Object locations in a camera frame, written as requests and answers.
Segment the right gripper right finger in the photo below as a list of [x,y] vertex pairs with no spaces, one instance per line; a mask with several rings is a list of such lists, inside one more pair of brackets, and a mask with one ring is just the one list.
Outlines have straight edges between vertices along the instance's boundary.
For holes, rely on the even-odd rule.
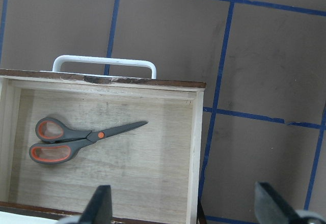
[[299,223],[300,216],[267,182],[255,183],[254,212],[259,223]]

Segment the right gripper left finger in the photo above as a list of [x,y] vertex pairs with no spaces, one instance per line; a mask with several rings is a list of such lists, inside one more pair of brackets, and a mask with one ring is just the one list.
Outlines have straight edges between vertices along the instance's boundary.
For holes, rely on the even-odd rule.
[[113,218],[110,185],[100,185],[79,218],[79,223],[111,223]]

